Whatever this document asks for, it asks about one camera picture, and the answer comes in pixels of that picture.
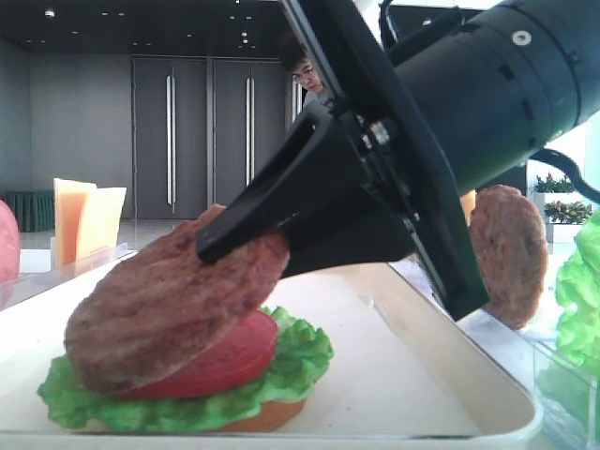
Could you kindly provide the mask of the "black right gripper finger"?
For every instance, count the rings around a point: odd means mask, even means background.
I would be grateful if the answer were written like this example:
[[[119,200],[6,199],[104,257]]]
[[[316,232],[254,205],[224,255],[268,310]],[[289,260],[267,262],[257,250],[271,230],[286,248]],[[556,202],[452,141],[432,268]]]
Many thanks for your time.
[[[325,206],[286,228],[289,278],[357,263],[390,263],[415,252],[398,215],[367,196]]]

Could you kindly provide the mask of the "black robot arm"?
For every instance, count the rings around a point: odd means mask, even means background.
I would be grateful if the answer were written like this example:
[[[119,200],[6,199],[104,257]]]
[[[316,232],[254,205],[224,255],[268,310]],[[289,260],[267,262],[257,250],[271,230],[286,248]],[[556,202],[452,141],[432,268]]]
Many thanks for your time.
[[[280,230],[287,276],[416,252],[447,313],[488,301],[460,197],[536,159],[592,201],[547,143],[599,109],[599,5],[504,1],[384,50],[351,1],[286,1],[330,95],[199,235],[213,262]]]

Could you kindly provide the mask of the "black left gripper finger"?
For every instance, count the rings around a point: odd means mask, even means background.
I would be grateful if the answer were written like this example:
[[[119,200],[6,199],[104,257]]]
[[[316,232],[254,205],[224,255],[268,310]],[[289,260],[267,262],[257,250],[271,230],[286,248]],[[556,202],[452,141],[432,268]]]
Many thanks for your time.
[[[288,243],[285,231],[294,220],[350,197],[368,197],[363,190],[369,181],[363,148],[353,113],[335,114],[319,105],[303,110],[278,153],[200,231],[200,259],[213,263],[270,232]]]

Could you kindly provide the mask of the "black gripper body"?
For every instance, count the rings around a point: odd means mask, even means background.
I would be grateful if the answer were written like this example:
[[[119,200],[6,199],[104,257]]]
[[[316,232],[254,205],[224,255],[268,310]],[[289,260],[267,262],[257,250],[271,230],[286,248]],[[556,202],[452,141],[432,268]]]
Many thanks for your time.
[[[455,177],[408,88],[351,1],[284,1],[337,111],[372,140],[369,161],[447,313],[456,321],[488,300]]]

